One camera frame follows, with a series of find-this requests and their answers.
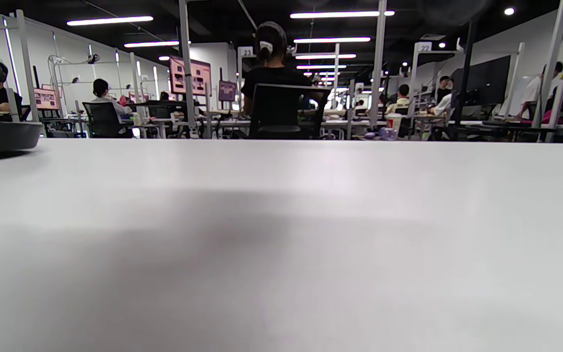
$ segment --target metal pole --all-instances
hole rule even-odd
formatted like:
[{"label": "metal pole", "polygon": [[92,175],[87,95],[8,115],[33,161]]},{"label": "metal pole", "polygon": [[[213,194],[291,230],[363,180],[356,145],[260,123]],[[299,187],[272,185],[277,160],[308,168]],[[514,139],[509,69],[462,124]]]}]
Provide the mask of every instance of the metal pole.
[{"label": "metal pole", "polygon": [[377,16],[377,38],[375,38],[375,62],[373,62],[373,84],[370,105],[370,124],[377,124],[377,104],[379,103],[379,86],[382,78],[382,61],[384,60],[384,36],[386,33],[387,0],[379,0],[379,16]]},{"label": "metal pole", "polygon": [[181,46],[181,56],[184,59],[184,69],[186,75],[186,116],[188,117],[188,125],[192,129],[197,128],[197,120],[195,116],[195,105],[193,102],[193,72],[190,65],[190,47],[188,46],[188,7],[186,0],[179,0],[179,29],[178,29],[179,45]]},{"label": "metal pole", "polygon": [[205,130],[206,138],[212,139],[212,114],[210,113],[210,85],[205,84],[205,120],[208,124]]},{"label": "metal pole", "polygon": [[251,15],[249,14],[249,11],[246,11],[246,6],[244,6],[244,2],[242,0],[238,0],[238,3],[240,4],[240,6],[243,8],[244,14],[246,14],[246,17],[249,19],[249,22],[251,22],[251,25],[253,26],[253,29],[255,29],[257,31],[258,27],[255,25],[255,22],[253,21],[253,18],[251,18]]},{"label": "metal pole", "polygon": [[[556,129],[559,114],[562,110],[563,102],[563,80],[557,86],[555,100],[553,101],[553,109],[551,110],[551,119],[549,120],[549,128]],[[553,140],[555,133],[547,133],[546,142],[550,143]]]},{"label": "metal pole", "polygon": [[510,82],[510,90],[507,94],[507,100],[505,101],[505,116],[503,116],[503,118],[510,117],[510,107],[512,106],[512,98],[514,98],[514,86],[516,85],[516,78],[518,78],[518,64],[520,62],[520,54],[522,53],[523,49],[525,49],[525,42],[521,42],[518,46],[516,60],[514,61],[514,72],[512,72],[512,82]]},{"label": "metal pole", "polygon": [[407,116],[411,119],[410,126],[414,124],[414,113],[416,112],[416,98],[414,97],[414,87],[416,86],[416,71],[418,68],[418,48],[419,44],[414,44],[414,58],[411,61],[411,78],[410,78],[410,106],[407,109]]},{"label": "metal pole", "polygon": [[453,140],[457,140],[457,129],[460,127],[460,123],[462,122],[462,111],[464,109],[464,102],[466,102],[466,89],[469,81],[469,73],[471,73],[471,56],[473,53],[473,41],[475,40],[476,34],[476,18],[473,18],[471,22],[469,22],[469,35],[466,40],[466,56],[464,57],[464,70],[462,73],[462,85],[460,86],[460,97],[457,99],[457,105],[455,107],[455,130],[453,135]]},{"label": "metal pole", "polygon": [[547,98],[549,98],[549,91],[551,89],[551,82],[553,80],[553,73],[555,71],[555,65],[557,63],[557,54],[559,54],[559,48],[562,45],[563,40],[563,0],[559,2],[559,8],[557,9],[556,24],[553,28],[553,35],[551,37],[551,45],[549,48],[549,59],[547,60],[546,72],[542,80],[542,87],[540,90],[540,98],[538,104],[536,104],[536,114],[534,115],[534,123],[532,127],[537,129],[540,127],[541,116],[544,107],[546,106]]},{"label": "metal pole", "polygon": [[25,27],[25,15],[23,14],[23,10],[16,10],[16,18],[17,25],[19,27],[19,39],[21,40],[21,53],[23,55],[23,68],[25,69],[25,83],[27,84],[27,94],[29,94],[28,99],[31,109],[30,112],[32,114],[32,121],[38,121],[38,109],[36,108],[36,99],[34,99],[34,85],[32,84],[32,65],[29,63],[29,50],[27,49],[27,27]]},{"label": "metal pole", "polygon": [[338,101],[336,100],[336,88],[338,87],[338,64],[340,63],[340,43],[336,43],[336,57],[334,59],[333,65],[335,68],[333,69],[333,102],[331,102],[331,108],[336,109],[338,106]]},{"label": "metal pole", "polygon": [[346,140],[351,140],[351,130],[353,129],[353,118],[355,117],[355,103],[353,96],[355,95],[355,78],[351,79],[349,85],[349,109],[346,110]]}]

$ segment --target desk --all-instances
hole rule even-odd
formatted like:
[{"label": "desk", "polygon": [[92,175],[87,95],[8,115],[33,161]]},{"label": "desk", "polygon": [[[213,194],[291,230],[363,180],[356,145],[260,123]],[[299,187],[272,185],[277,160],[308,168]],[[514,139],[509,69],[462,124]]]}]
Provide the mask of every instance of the desk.
[{"label": "desk", "polygon": [[0,352],[563,352],[563,145],[42,139],[1,209]]}]

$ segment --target computer monitor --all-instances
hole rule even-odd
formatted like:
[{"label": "computer monitor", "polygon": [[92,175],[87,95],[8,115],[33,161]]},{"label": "computer monitor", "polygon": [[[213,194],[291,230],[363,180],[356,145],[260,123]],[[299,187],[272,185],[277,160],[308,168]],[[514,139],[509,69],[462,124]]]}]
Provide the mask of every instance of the computer monitor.
[{"label": "computer monitor", "polygon": [[[208,83],[212,94],[212,66],[209,63],[190,60],[192,70],[193,94],[205,96],[205,84]],[[186,69],[184,60],[171,56],[169,64],[171,74],[171,91],[175,94],[186,94]]]},{"label": "computer monitor", "polygon": [[[466,86],[465,106],[501,104],[505,100],[507,78],[510,71],[510,56],[471,66]],[[454,79],[454,92],[462,87],[463,69],[457,69]]]},{"label": "computer monitor", "polygon": [[235,102],[238,85],[234,82],[219,81],[218,100],[219,102]]},{"label": "computer monitor", "polygon": [[133,103],[145,103],[145,102],[149,101],[149,94],[138,93],[138,98],[136,98],[136,93],[134,93],[133,91],[130,91],[130,100]]},{"label": "computer monitor", "polygon": [[34,89],[36,108],[43,110],[60,110],[60,102],[56,99],[56,91],[48,89]]},{"label": "computer monitor", "polygon": [[[42,89],[46,89],[46,90],[55,90],[53,89],[53,86],[50,85],[41,85]],[[62,87],[58,87],[58,93],[60,94],[60,97],[62,96]]]}]

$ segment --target ceiling light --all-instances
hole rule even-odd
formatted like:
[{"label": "ceiling light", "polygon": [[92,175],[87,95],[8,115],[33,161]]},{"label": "ceiling light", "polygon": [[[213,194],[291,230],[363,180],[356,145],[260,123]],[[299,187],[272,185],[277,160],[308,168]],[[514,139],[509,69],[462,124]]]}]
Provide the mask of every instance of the ceiling light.
[{"label": "ceiling light", "polygon": [[377,17],[379,11],[345,11],[339,13],[293,13],[290,18],[341,18],[341,17]]},{"label": "ceiling light", "polygon": [[69,21],[69,26],[89,26],[91,24],[112,24],[112,23],[130,23],[130,22],[148,22],[153,21],[151,16],[138,17],[117,17],[117,18],[98,18],[96,20]]},{"label": "ceiling light", "polygon": [[[304,72],[303,75],[304,76],[311,76],[312,73],[311,72]],[[317,72],[317,75],[319,75],[319,76],[333,76],[333,75],[335,75],[335,72]]]},{"label": "ceiling light", "polygon": [[[336,65],[299,65],[297,69],[320,69],[320,68],[336,68]],[[346,65],[338,65],[338,68],[346,68]]]},{"label": "ceiling light", "polygon": [[295,43],[359,43],[370,42],[369,37],[359,38],[308,38],[308,39],[295,39]]},{"label": "ceiling light", "polygon": [[125,47],[148,47],[148,46],[175,46],[179,45],[179,40],[169,42],[149,42],[149,43],[128,43]]},{"label": "ceiling light", "polygon": [[[339,59],[353,59],[356,54],[339,54]],[[297,60],[335,59],[336,54],[297,55]]]}]

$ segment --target office chair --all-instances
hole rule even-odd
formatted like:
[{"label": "office chair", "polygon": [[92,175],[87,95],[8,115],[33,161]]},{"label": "office chair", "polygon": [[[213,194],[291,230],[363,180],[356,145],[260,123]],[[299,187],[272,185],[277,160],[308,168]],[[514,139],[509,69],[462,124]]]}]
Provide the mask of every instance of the office chair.
[{"label": "office chair", "polygon": [[[319,138],[325,105],[331,89],[259,83],[253,93],[253,111],[249,138],[310,139]],[[319,109],[313,116],[299,121],[298,111],[303,94],[322,93]]]},{"label": "office chair", "polygon": [[114,105],[106,103],[82,103],[88,114],[92,138],[132,138],[131,129],[119,133],[126,125],[121,124]]},{"label": "office chair", "polygon": [[30,111],[31,111],[31,107],[29,105],[22,105],[21,106],[21,115],[19,117],[19,121],[20,122],[26,122]]}]

